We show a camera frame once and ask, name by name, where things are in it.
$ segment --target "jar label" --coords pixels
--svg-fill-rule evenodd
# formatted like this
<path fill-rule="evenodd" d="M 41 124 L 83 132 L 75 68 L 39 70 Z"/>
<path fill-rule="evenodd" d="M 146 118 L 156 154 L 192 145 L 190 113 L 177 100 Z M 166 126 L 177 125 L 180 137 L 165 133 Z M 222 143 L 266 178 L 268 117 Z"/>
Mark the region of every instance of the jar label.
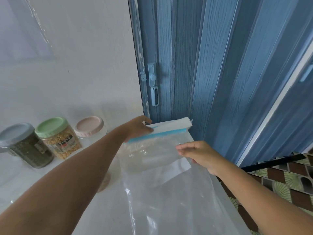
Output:
<path fill-rule="evenodd" d="M 65 153 L 76 146 L 76 141 L 72 135 L 69 135 L 66 139 L 62 140 L 61 142 L 49 144 L 47 146 L 49 147 L 50 150 L 56 151 L 57 153 Z"/>
<path fill-rule="evenodd" d="M 41 152 L 41 154 L 44 154 L 47 151 L 47 146 L 41 140 L 39 140 L 34 146 Z"/>

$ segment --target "blue strip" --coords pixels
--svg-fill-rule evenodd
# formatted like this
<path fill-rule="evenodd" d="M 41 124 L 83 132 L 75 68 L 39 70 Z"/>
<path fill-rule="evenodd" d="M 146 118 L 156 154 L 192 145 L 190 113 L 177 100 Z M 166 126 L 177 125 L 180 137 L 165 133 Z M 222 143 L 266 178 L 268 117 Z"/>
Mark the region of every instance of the blue strip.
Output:
<path fill-rule="evenodd" d="M 138 141 L 145 140 L 148 138 L 164 137 L 164 136 L 167 136 L 169 134 L 182 133 L 182 132 L 186 132 L 186 131 L 187 131 L 187 129 L 183 128 L 183 129 L 170 130 L 170 131 L 166 131 L 166 132 L 162 132 L 162 133 L 148 134 L 145 136 L 132 138 L 127 143 L 138 142 Z"/>

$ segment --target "person's right hand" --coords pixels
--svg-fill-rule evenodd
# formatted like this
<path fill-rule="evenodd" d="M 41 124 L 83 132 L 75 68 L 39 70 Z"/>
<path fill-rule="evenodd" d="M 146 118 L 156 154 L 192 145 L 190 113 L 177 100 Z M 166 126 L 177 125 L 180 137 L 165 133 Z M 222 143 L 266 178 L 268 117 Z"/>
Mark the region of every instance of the person's right hand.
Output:
<path fill-rule="evenodd" d="M 176 146 L 179 155 L 192 158 L 208 169 L 209 173 L 218 176 L 218 168 L 228 161 L 205 141 L 187 142 Z"/>

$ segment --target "door latch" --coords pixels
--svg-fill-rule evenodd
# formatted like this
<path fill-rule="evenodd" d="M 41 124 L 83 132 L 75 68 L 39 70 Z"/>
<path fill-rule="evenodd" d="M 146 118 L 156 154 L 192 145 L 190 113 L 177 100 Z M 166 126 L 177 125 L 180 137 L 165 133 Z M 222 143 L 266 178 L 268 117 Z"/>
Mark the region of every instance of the door latch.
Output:
<path fill-rule="evenodd" d="M 149 72 L 149 86 L 151 90 L 151 105 L 159 105 L 159 88 L 157 83 L 157 74 L 156 74 L 156 63 L 148 63 L 148 72 Z"/>

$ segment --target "jar with green lid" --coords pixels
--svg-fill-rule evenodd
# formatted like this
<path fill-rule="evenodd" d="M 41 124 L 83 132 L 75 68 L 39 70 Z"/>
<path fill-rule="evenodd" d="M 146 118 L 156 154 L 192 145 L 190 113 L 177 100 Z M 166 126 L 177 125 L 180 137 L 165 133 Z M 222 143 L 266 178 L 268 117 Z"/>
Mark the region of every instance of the jar with green lid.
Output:
<path fill-rule="evenodd" d="M 63 117 L 50 118 L 40 123 L 35 129 L 35 133 L 60 159 L 66 159 L 81 148 L 72 127 Z"/>
<path fill-rule="evenodd" d="M 6 148 L 11 155 L 21 157 L 33 168 L 44 167 L 53 160 L 52 153 L 29 123 L 15 124 L 0 132 L 0 147 Z"/>

